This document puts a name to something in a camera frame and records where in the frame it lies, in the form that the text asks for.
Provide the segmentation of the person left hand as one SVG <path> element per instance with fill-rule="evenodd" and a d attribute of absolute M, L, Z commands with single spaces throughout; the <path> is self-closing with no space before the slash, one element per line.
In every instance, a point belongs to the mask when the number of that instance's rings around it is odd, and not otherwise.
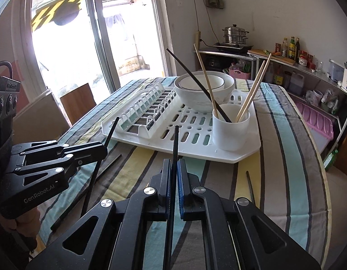
<path fill-rule="evenodd" d="M 16 230 L 23 236 L 34 238 L 40 230 L 40 211 L 35 207 L 15 219 L 6 219 L 0 214 L 0 225 L 7 232 Z"/>

